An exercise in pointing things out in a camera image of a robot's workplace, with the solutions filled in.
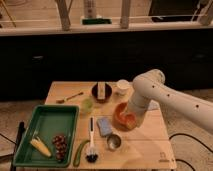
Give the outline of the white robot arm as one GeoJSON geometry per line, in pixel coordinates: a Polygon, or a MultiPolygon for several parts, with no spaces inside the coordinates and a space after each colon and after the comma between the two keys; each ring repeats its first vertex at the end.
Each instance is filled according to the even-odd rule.
{"type": "Polygon", "coordinates": [[[133,93],[127,102],[127,111],[136,115],[138,125],[142,124],[150,101],[154,100],[182,113],[213,134],[213,102],[176,91],[164,83],[165,75],[159,69],[152,69],[133,79],[133,93]]]}

